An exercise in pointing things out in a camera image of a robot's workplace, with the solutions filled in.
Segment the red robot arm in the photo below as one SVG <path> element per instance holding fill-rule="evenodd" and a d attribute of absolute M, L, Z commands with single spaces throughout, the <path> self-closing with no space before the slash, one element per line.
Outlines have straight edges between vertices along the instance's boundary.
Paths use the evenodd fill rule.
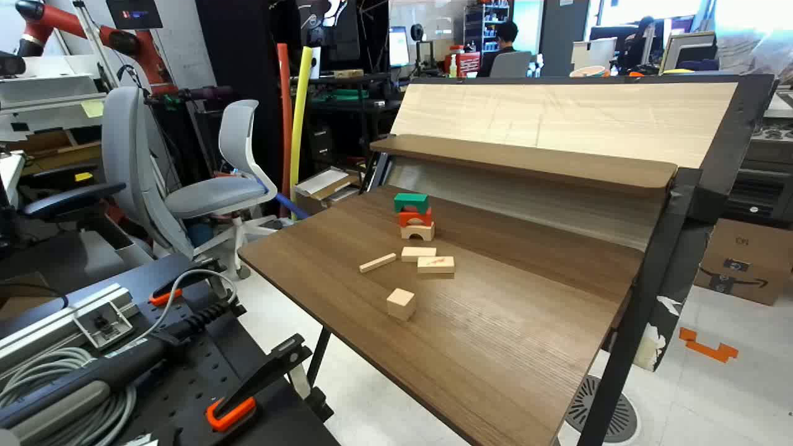
<path fill-rule="evenodd" d="M 131 58 L 156 95 L 177 90 L 156 49 L 153 35 L 147 28 L 117 30 L 95 24 L 88 16 L 60 11 L 44 0 L 15 0 L 15 11 L 26 19 L 20 58 L 39 58 L 53 32 L 68 32 L 73 37 L 96 40 L 101 47 Z"/>

